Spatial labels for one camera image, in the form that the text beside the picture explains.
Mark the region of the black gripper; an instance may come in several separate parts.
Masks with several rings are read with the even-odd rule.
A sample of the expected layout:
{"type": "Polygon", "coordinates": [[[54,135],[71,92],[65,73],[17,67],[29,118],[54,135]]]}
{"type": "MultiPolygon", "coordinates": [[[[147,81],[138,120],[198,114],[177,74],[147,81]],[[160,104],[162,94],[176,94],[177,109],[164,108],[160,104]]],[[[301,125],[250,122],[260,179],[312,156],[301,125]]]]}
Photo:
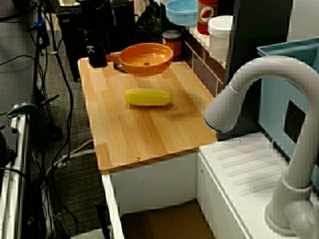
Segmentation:
{"type": "Polygon", "coordinates": [[[111,29],[111,14],[105,12],[83,13],[83,29],[86,32],[86,51],[93,68],[107,67],[106,54],[111,54],[108,30],[111,29]],[[105,32],[104,39],[96,32],[105,32]]]}

